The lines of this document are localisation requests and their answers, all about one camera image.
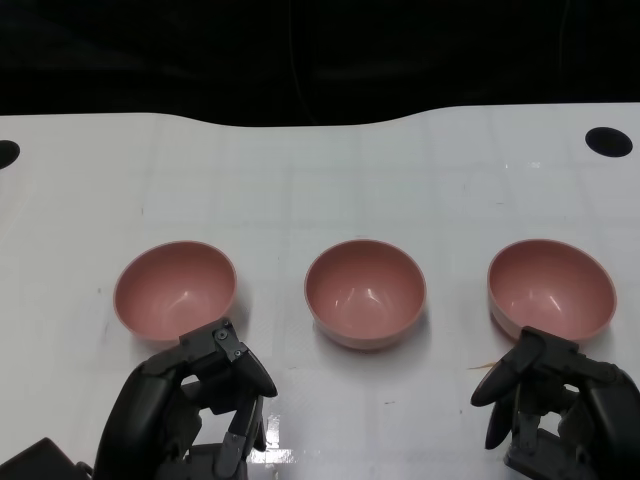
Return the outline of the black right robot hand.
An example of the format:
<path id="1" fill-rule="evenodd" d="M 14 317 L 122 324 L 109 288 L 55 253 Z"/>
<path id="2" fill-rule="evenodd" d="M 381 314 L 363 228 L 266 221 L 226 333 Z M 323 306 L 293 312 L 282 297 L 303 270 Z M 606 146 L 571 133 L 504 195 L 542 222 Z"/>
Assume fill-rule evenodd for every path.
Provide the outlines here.
<path id="1" fill-rule="evenodd" d="M 508 440 L 505 464 L 531 479 L 639 476 L 639 390 L 574 342 L 523 328 L 471 403 L 493 407 L 486 449 Z"/>

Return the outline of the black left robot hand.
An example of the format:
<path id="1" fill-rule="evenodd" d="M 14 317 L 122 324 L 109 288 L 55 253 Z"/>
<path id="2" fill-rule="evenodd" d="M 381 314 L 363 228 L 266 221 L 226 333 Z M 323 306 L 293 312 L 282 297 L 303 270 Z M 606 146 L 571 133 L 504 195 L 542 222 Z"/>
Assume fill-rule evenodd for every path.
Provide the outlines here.
<path id="1" fill-rule="evenodd" d="M 127 378 L 99 443 L 94 479 L 245 479 L 266 449 L 263 402 L 277 388 L 222 318 Z"/>

